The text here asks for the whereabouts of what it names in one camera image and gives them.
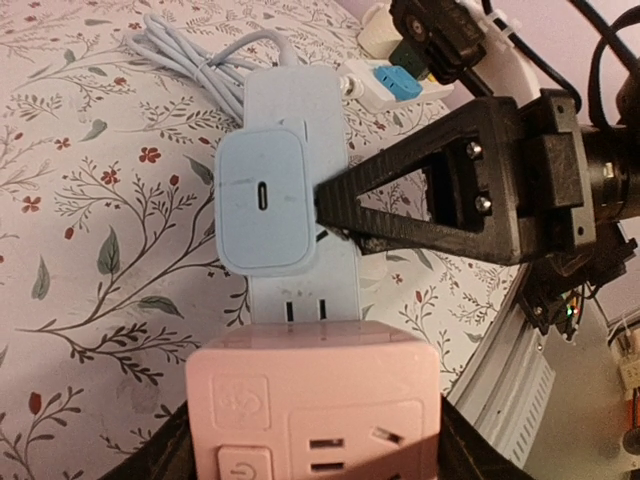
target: socket hole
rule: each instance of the socket hole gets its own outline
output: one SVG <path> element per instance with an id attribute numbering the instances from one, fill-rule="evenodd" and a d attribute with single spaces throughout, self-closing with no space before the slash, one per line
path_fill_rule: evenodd
<path id="1" fill-rule="evenodd" d="M 337 470 L 344 470 L 344 462 L 311 464 L 311 471 L 314 473 L 335 472 Z"/>
<path id="2" fill-rule="evenodd" d="M 293 303 L 286 303 L 287 322 L 293 322 Z"/>
<path id="3" fill-rule="evenodd" d="M 264 212 L 268 206 L 267 184 L 264 182 L 260 182 L 258 184 L 258 208 Z"/>
<path id="4" fill-rule="evenodd" d="M 373 432 L 371 432 L 371 435 L 375 438 L 384 440 L 385 442 L 394 443 L 398 446 L 400 446 L 400 444 L 404 441 L 404 438 L 400 435 L 380 427 L 374 428 Z"/>
<path id="5" fill-rule="evenodd" d="M 344 438 L 323 438 L 320 440 L 309 440 L 309 448 L 343 448 Z"/>
<path id="6" fill-rule="evenodd" d="M 321 298 L 318 301 L 318 308 L 320 310 L 320 320 L 326 320 L 327 319 L 327 302 L 324 300 L 324 298 Z"/>

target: coiled white cable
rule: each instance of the coiled white cable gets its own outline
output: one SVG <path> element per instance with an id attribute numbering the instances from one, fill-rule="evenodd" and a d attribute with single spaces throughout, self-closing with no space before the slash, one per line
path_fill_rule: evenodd
<path id="1" fill-rule="evenodd" d="M 260 30 L 235 41 L 218 54 L 211 54 L 187 39 L 174 27 L 156 14 L 146 14 L 143 33 L 126 38 L 127 45 L 138 55 L 163 67 L 179 72 L 200 83 L 213 100 L 242 125 L 244 77 L 234 67 L 246 70 L 261 68 L 259 65 L 232 57 L 240 48 L 257 40 L 268 39 L 279 50 L 279 65 L 297 65 L 298 55 L 287 38 L 273 30 Z M 150 43 L 158 51 L 144 45 Z"/>

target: tablecloth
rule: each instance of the tablecloth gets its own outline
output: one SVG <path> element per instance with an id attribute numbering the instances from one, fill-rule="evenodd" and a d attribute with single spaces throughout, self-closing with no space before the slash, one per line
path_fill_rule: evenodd
<path id="1" fill-rule="evenodd" d="M 0 0 L 0 480 L 93 479 L 184 401 L 184 361 L 249 321 L 215 252 L 212 162 L 236 126 L 123 37 L 161 14 L 212 51 L 262 28 L 304 63 L 361 55 L 329 0 Z M 242 55 L 264 66 L 275 47 Z M 446 113 L 345 106 L 357 163 Z M 426 218 L 420 177 L 368 194 Z M 447 391 L 514 269 L 425 250 L 361 264 L 363 314 L 432 343 Z"/>

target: blue plug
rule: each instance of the blue plug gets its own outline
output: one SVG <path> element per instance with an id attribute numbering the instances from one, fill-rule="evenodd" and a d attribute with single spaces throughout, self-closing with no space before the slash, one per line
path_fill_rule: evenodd
<path id="1" fill-rule="evenodd" d="M 422 85 L 402 67 L 376 67 L 373 75 L 399 102 L 411 100 L 422 93 Z"/>

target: white power strip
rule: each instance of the white power strip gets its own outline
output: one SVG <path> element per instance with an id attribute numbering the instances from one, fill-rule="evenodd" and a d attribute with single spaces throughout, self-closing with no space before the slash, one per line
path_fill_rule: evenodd
<path id="1" fill-rule="evenodd" d="M 422 85 L 422 93 L 416 98 L 405 101 L 396 100 L 393 93 L 375 77 L 373 71 L 376 67 L 390 67 L 386 60 L 347 60 L 338 68 L 338 73 L 343 76 L 355 77 L 363 87 L 358 102 L 370 113 L 381 113 L 387 110 L 415 105 L 417 103 L 433 102 L 447 97 L 453 92 L 453 85 L 440 85 L 433 77 L 419 82 Z"/>
<path id="2" fill-rule="evenodd" d="M 348 166 L 339 77 L 324 66 L 253 72 L 245 88 L 245 126 L 266 128 L 283 119 L 306 127 L 312 185 Z M 253 323 L 359 320 L 356 247 L 317 227 L 315 258 L 302 273 L 249 277 Z"/>

